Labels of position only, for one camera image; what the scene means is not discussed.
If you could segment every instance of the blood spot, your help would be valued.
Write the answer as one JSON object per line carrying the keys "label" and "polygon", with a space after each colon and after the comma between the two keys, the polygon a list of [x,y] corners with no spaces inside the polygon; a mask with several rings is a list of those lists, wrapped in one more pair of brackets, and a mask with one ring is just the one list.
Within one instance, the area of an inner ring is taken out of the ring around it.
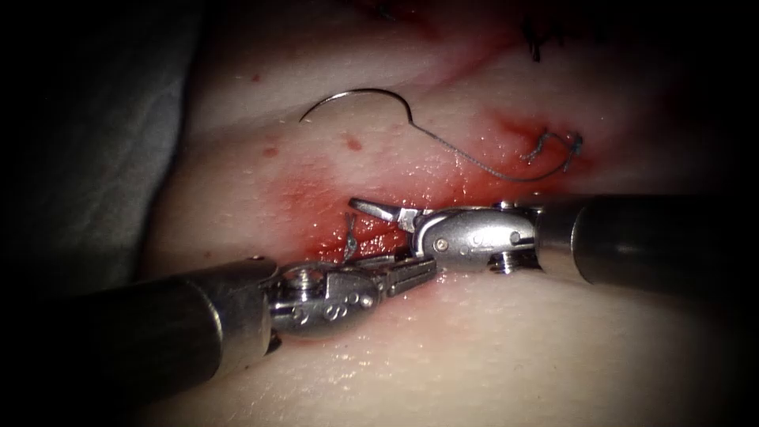
{"label": "blood spot", "polygon": [[361,143],[356,139],[356,137],[351,135],[346,135],[346,145],[348,146],[348,149],[351,151],[361,151],[363,146]]}
{"label": "blood spot", "polygon": [[270,159],[272,157],[276,157],[279,154],[279,148],[277,147],[270,147],[263,150],[263,156],[267,159]]}

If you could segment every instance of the screw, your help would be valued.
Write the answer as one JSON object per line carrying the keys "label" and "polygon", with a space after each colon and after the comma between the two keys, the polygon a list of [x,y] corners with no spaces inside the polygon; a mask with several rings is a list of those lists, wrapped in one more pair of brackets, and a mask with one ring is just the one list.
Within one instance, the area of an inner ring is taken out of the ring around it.
{"label": "screw", "polygon": [[293,320],[298,322],[301,326],[305,325],[308,321],[308,315],[302,308],[296,308],[293,310]]}
{"label": "screw", "polygon": [[374,305],[374,298],[370,297],[369,295],[364,295],[361,297],[361,307],[371,308],[373,305]]}
{"label": "screw", "polygon": [[504,200],[503,202],[494,203],[493,207],[496,208],[496,209],[506,210],[506,209],[511,209],[512,207],[514,207],[514,203],[506,202]]}
{"label": "screw", "polygon": [[448,250],[448,241],[442,237],[435,240],[435,250],[438,252],[445,252]]}

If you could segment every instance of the metal shaft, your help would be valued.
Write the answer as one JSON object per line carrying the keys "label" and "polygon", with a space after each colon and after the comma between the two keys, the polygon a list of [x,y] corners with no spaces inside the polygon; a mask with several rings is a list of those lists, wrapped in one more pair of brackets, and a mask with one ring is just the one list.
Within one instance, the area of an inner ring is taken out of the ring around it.
{"label": "metal shaft", "polygon": [[259,283],[276,271],[248,259],[57,305],[38,326],[38,356],[49,352],[54,386],[89,406],[173,395],[263,357],[271,319]]}
{"label": "metal shaft", "polygon": [[705,196],[598,196],[548,202],[536,252],[548,274],[696,297],[739,291],[734,213]]}

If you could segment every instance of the silver metal tip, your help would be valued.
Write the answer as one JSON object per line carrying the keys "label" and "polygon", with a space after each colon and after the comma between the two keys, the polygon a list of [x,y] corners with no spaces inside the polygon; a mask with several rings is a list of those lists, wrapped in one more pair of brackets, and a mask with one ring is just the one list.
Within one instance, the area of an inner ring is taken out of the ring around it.
{"label": "silver metal tip", "polygon": [[370,202],[362,198],[351,198],[348,205],[359,212],[371,215],[387,222],[397,222],[401,213],[401,208],[397,206],[384,205],[382,203]]}

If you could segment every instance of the red blood stain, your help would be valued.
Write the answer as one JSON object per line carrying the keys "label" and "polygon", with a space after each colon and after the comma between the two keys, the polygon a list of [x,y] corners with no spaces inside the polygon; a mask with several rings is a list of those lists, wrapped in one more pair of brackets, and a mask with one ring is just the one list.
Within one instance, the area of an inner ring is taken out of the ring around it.
{"label": "red blood stain", "polygon": [[381,5],[388,19],[414,26],[425,40],[434,42],[442,38],[440,31],[425,16],[421,2],[383,2]]}
{"label": "red blood stain", "polygon": [[272,157],[276,157],[278,154],[279,154],[279,149],[277,147],[269,147],[263,150],[263,156],[269,159]]}
{"label": "red blood stain", "polygon": [[396,22],[416,29],[427,41],[440,40],[440,31],[424,11],[425,2],[409,0],[353,0],[355,9],[376,20]]}
{"label": "red blood stain", "polygon": [[[577,130],[571,125],[557,124],[545,119],[515,119],[496,109],[485,108],[473,117],[474,137],[461,142],[461,148],[488,166],[512,176],[536,176],[564,162],[566,148],[548,142],[543,153],[528,165],[519,156],[529,153],[538,137],[548,128],[557,134]],[[359,196],[400,206],[442,208],[447,206],[487,206],[500,200],[515,200],[539,191],[543,194],[565,192],[568,180],[586,175],[594,167],[592,157],[577,157],[569,172],[558,172],[546,179],[515,183],[499,179],[474,164],[461,159],[447,158],[455,154],[442,147],[439,153],[424,164],[402,165],[393,159],[395,153],[380,153],[375,164],[392,164],[387,179],[361,189],[360,194],[344,188],[334,165],[327,155],[312,154],[300,159],[287,170],[272,177],[267,194],[273,195],[278,221],[286,222],[287,236],[293,251],[281,262],[303,258],[340,262],[345,247],[347,224],[345,212],[351,211],[348,199]],[[394,224],[358,214],[353,235],[359,242],[358,256],[393,251],[407,245],[407,233]]]}
{"label": "red blood stain", "polygon": [[419,84],[450,85],[482,70],[507,51],[519,47],[522,39],[511,30],[497,30],[472,37],[462,48],[450,49],[435,61],[434,66],[416,76]]}
{"label": "red blood stain", "polygon": [[343,136],[346,139],[346,145],[348,146],[348,149],[351,151],[361,151],[363,147],[356,137],[348,134]]}

